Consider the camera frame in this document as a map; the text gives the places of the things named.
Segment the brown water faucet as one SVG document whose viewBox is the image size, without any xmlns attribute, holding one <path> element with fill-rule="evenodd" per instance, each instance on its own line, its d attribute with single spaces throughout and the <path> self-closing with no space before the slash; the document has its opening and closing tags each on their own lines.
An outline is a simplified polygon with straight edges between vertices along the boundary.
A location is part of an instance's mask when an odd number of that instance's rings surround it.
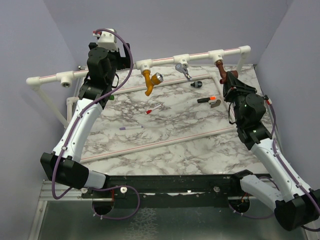
<svg viewBox="0 0 320 240">
<path fill-rule="evenodd" d="M 224 66 L 223 66 L 223 61 L 222 60 L 218 60 L 215 62 L 216 67 L 218 68 L 219 71 L 219 75 L 220 75 L 220 84 L 225 84 L 227 82 L 227 71 L 225 71 Z M 236 70 L 231 70 L 229 71 L 230 73 L 232 73 L 232 75 L 236 78 L 238 78 L 239 74 Z"/>
</svg>

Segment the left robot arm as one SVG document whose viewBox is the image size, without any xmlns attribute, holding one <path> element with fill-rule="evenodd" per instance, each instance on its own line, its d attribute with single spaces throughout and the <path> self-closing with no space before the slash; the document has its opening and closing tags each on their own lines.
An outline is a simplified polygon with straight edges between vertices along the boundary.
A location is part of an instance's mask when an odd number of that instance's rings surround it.
<svg viewBox="0 0 320 240">
<path fill-rule="evenodd" d="M 118 70 L 131 68 L 130 45 L 123 45 L 125 55 L 90 43 L 88 73 L 78 94 L 72 119 L 60 142 L 51 153 L 43 153 L 40 163 L 49 180 L 75 189 L 93 188 L 97 196 L 106 197 L 111 190 L 106 174 L 88 169 L 80 163 L 84 144 L 96 119 L 114 93 Z"/>
</svg>

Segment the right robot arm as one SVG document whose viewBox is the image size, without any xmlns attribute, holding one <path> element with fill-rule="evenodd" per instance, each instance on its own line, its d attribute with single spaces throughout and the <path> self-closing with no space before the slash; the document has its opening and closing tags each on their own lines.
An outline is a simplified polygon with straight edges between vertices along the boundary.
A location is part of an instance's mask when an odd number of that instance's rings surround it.
<svg viewBox="0 0 320 240">
<path fill-rule="evenodd" d="M 240 81 L 231 71 L 221 83 L 223 99 L 233 107 L 240 141 L 260 160 L 277 186 L 273 188 L 243 171 L 230 182 L 230 191 L 236 196 L 245 192 L 260 200 L 285 230 L 299 227 L 307 230 L 306 225 L 320 217 L 320 191 L 312 189 L 291 167 L 277 147 L 273 132 L 262 123 L 266 105 L 272 108 L 272 101 L 267 95 L 258 95 L 254 87 Z"/>
</svg>

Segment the orange water faucet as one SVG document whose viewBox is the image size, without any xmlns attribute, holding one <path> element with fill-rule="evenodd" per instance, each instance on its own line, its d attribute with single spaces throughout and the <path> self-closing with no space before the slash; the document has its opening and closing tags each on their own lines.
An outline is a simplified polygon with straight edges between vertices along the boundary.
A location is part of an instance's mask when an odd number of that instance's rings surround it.
<svg viewBox="0 0 320 240">
<path fill-rule="evenodd" d="M 151 76 L 151 71 L 146 69 L 142 72 L 142 75 L 145 79 L 145 85 L 147 90 L 145 91 L 146 96 L 150 96 L 154 87 L 156 85 L 161 84 L 164 81 L 163 75 L 159 72 L 156 72 L 154 75 Z"/>
</svg>

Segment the grey silver water faucet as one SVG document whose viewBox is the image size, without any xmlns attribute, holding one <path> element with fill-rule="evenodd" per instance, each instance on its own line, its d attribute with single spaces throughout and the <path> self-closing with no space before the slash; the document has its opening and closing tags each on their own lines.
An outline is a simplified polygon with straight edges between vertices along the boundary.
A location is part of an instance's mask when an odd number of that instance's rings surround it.
<svg viewBox="0 0 320 240">
<path fill-rule="evenodd" d="M 192 77 L 190 76 L 189 71 L 188 71 L 188 66 L 186 64 L 179 62 L 175 65 L 175 69 L 179 73 L 182 73 L 184 75 L 184 77 L 187 79 L 187 81 L 190 82 L 192 80 Z"/>
</svg>

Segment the black orange highlighter marker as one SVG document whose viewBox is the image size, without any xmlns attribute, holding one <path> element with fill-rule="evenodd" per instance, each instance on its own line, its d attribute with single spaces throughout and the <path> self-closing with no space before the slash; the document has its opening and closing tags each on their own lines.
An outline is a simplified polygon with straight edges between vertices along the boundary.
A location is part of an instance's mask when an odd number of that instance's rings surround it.
<svg viewBox="0 0 320 240">
<path fill-rule="evenodd" d="M 209 101 L 215 101 L 217 98 L 215 96 L 205 97 L 197 99 L 197 103 L 208 103 Z"/>
</svg>

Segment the beige mini stapler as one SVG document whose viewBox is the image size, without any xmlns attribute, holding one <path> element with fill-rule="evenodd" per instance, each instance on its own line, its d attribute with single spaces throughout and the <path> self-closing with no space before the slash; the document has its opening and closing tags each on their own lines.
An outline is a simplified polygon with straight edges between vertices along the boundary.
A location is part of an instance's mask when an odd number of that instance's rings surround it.
<svg viewBox="0 0 320 240">
<path fill-rule="evenodd" d="M 215 107 L 218 107 L 221 104 L 221 100 L 220 99 L 210 100 L 208 103 L 209 103 L 211 108 L 215 108 Z"/>
</svg>

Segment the red white marker pen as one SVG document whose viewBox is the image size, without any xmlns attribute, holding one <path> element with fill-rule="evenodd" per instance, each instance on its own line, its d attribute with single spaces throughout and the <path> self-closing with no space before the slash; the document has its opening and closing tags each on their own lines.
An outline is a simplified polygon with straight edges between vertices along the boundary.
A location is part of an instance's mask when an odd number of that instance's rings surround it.
<svg viewBox="0 0 320 240">
<path fill-rule="evenodd" d="M 157 105 L 157 106 L 155 106 L 155 107 L 147 110 L 147 111 L 145 112 L 145 114 L 146 114 L 146 115 L 149 115 L 151 112 L 153 112 L 154 110 L 157 110 L 157 109 L 160 108 L 161 106 L 162 106 L 162 105 L 159 104 L 159 105 Z"/>
</svg>

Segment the purple white marker pen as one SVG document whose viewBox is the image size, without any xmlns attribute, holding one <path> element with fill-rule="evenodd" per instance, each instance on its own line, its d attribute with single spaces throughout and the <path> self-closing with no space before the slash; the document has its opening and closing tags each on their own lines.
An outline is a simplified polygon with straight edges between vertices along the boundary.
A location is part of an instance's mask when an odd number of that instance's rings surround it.
<svg viewBox="0 0 320 240">
<path fill-rule="evenodd" d="M 124 130 L 135 130 L 135 129 L 142 129 L 142 128 L 144 128 L 142 125 L 123 126 L 123 127 L 120 127 L 119 130 L 120 130 L 120 131 L 124 131 Z"/>
</svg>

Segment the white pvc pipe frame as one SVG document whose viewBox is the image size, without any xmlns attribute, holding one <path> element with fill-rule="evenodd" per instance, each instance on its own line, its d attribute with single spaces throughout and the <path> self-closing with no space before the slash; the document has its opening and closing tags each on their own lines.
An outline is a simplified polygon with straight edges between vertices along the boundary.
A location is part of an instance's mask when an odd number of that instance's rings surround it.
<svg viewBox="0 0 320 240">
<path fill-rule="evenodd" d="M 158 67 L 158 66 L 164 66 L 169 64 L 177 64 L 182 63 L 186 64 L 188 66 L 188 63 L 190 61 L 198 61 L 198 60 L 205 60 L 205 59 L 211 59 L 213 63 L 215 64 L 216 61 L 222 60 L 225 56 L 230 55 L 240 55 L 240 59 L 238 61 L 238 64 L 236 66 L 236 71 L 240 73 L 244 62 L 248 56 L 248 54 L 251 52 L 251 47 L 248 45 L 240 46 L 237 48 L 232 49 L 218 49 L 218 50 L 210 50 L 208 52 L 204 53 L 194 53 L 194 54 L 180 54 L 175 55 L 172 57 L 167 58 L 160 58 L 160 59 L 145 59 L 145 60 L 139 60 L 137 62 L 133 61 L 132 58 L 132 67 L 128 68 L 129 72 L 126 76 L 126 78 L 118 84 L 116 87 L 113 87 L 114 93 L 111 95 L 116 95 L 118 93 L 122 94 L 124 93 L 124 90 L 122 87 L 126 84 L 126 82 L 129 80 L 132 71 L 133 70 L 139 70 L 142 74 L 144 70 L 150 70 L 152 67 Z M 62 123 L 65 130 L 67 129 L 68 125 L 70 124 L 72 117 L 70 119 L 66 119 L 62 116 L 60 111 L 56 108 L 56 106 L 51 102 L 49 97 L 46 95 L 45 92 L 41 90 L 41 86 L 47 83 L 53 83 L 53 82 L 59 82 L 63 87 L 69 87 L 71 86 L 73 80 L 80 79 L 86 77 L 87 73 L 89 72 L 89 69 L 86 70 L 80 70 L 80 71 L 66 71 L 66 72 L 59 72 L 55 75 L 50 76 L 43 76 L 43 77 L 29 77 L 26 79 L 26 83 L 31 89 L 33 89 L 39 97 L 47 104 L 47 106 L 53 111 L 55 116 L 58 118 L 58 120 Z M 142 87 L 144 90 L 147 90 L 146 83 Z"/>
</svg>

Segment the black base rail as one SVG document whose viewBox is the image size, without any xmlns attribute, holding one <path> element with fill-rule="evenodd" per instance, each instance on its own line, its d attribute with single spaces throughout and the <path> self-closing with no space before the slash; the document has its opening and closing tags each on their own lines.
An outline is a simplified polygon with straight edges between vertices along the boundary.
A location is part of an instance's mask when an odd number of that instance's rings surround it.
<svg viewBox="0 0 320 240">
<path fill-rule="evenodd" d="M 117 209 L 141 208 L 226 208 L 229 200 L 245 194 L 240 186 L 244 171 L 235 174 L 204 175 L 115 175 L 106 188 L 113 191 L 88 190 L 81 196 L 94 203 L 113 203 Z"/>
</svg>

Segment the aluminium table frame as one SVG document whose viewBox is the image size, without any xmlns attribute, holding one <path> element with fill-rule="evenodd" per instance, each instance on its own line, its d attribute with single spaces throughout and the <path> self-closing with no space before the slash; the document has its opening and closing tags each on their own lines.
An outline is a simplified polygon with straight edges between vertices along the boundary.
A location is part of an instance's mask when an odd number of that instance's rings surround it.
<svg viewBox="0 0 320 240">
<path fill-rule="evenodd" d="M 129 80 L 122 86 L 123 93 L 114 95 L 115 100 L 107 101 L 100 116 L 94 122 L 84 143 L 80 163 L 89 170 L 111 176 L 168 176 L 168 175 L 208 175 L 200 170 L 196 161 L 183 160 L 191 153 L 188 149 L 179 149 L 180 143 L 202 140 L 205 146 L 217 137 L 229 137 L 236 134 L 230 143 L 235 155 L 241 144 L 237 126 L 234 124 L 234 108 L 224 101 L 223 85 L 216 67 L 193 66 L 190 70 L 192 80 L 203 80 L 200 90 L 189 86 L 186 78 L 176 71 L 173 65 L 154 66 L 151 73 L 160 73 L 163 83 L 157 85 L 150 96 L 145 95 L 145 80 L 138 69 L 134 69 Z M 238 79 L 257 89 L 264 96 L 258 84 L 254 67 L 245 65 Z M 197 99 L 215 96 L 221 104 L 211 108 L 209 102 L 197 103 Z M 76 109 L 76 102 L 67 105 L 65 119 L 70 119 Z M 162 105 L 146 114 L 147 110 Z M 119 130 L 121 127 L 143 126 L 141 129 Z M 245 146 L 245 150 L 255 156 Z M 52 200 L 81 200 L 88 190 L 104 192 L 114 191 L 114 187 L 81 188 L 51 181 L 45 189 Z M 244 216 L 249 203 L 256 197 L 244 192 L 241 199 L 229 199 L 228 206 Z M 91 199 L 93 214 L 101 219 L 112 219 L 113 203 L 104 205 Z"/>
</svg>

